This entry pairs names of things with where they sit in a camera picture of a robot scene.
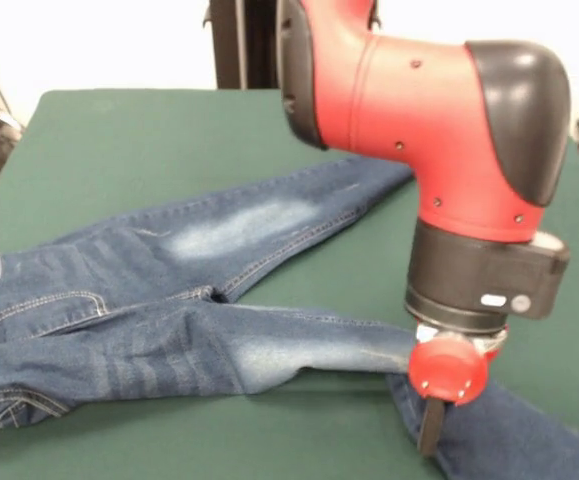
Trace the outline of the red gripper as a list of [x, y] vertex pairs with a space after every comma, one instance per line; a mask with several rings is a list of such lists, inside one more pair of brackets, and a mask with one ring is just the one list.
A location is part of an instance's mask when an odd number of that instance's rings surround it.
[[408, 376], [426, 399], [417, 449], [433, 456], [440, 439], [445, 402], [463, 405], [475, 400], [488, 382], [489, 363], [508, 338], [508, 329], [472, 335], [420, 323], [410, 355]]

